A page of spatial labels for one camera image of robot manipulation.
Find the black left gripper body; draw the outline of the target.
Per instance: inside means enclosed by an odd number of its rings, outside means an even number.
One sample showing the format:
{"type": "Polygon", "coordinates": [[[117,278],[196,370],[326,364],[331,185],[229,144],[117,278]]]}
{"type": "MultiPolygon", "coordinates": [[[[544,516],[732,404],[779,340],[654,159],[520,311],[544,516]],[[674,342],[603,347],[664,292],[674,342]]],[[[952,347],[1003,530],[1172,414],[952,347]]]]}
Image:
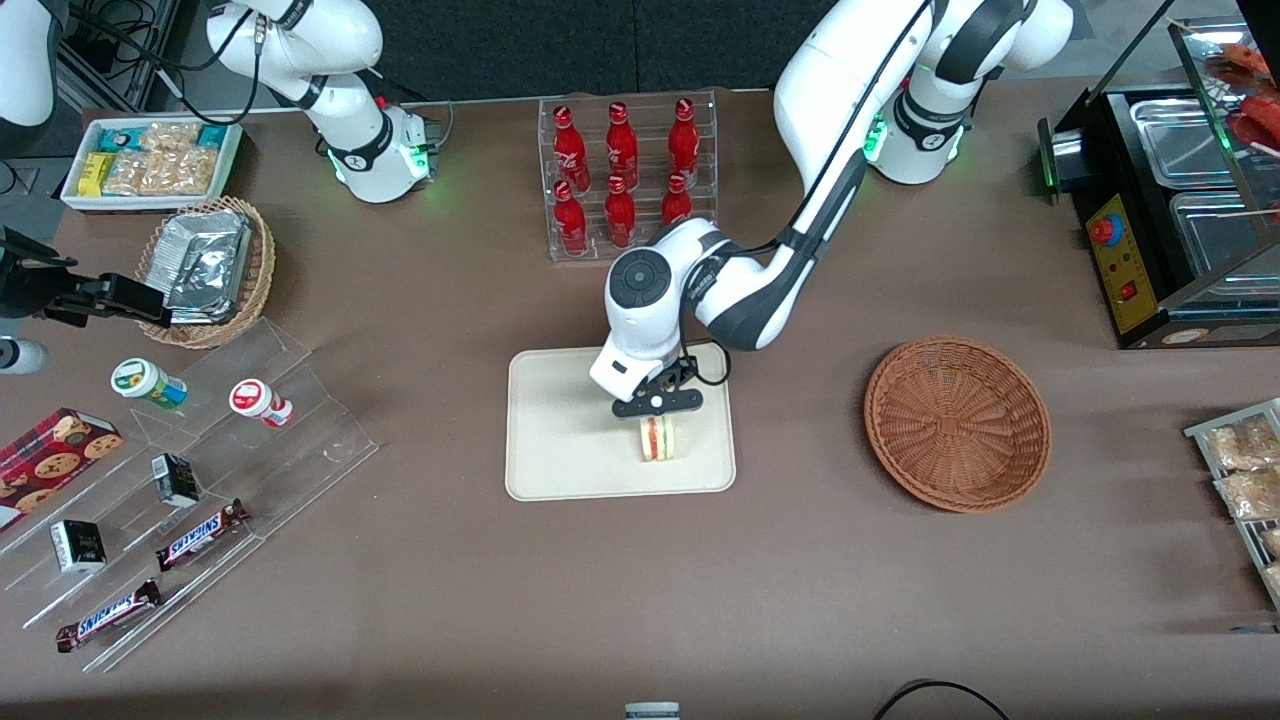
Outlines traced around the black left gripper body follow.
{"type": "Polygon", "coordinates": [[[614,400],[611,411],[618,419],[631,419],[698,410],[703,406],[701,391],[685,388],[696,378],[698,360],[680,356],[658,375],[640,383],[631,400],[614,400]]]}

